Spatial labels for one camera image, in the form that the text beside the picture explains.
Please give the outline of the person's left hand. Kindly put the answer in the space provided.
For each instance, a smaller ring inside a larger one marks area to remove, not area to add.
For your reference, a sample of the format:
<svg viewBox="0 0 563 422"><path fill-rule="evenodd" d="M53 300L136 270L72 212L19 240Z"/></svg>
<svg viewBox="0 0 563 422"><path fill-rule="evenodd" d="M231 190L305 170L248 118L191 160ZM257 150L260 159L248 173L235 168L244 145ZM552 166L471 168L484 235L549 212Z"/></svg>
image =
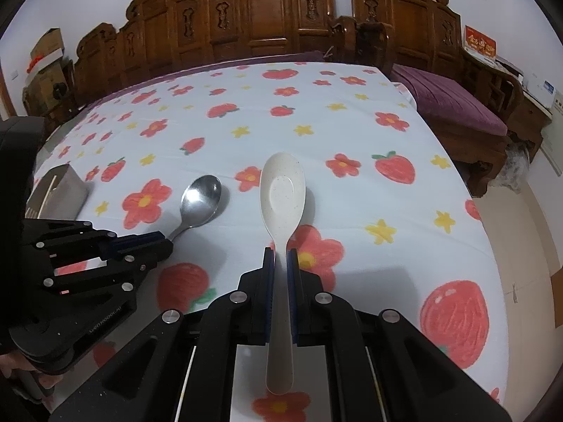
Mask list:
<svg viewBox="0 0 563 422"><path fill-rule="evenodd" d="M1 373L10 391L33 402L46 398L49 390L63 379L63 375L38 371L20 352L1 355Z"/></svg>

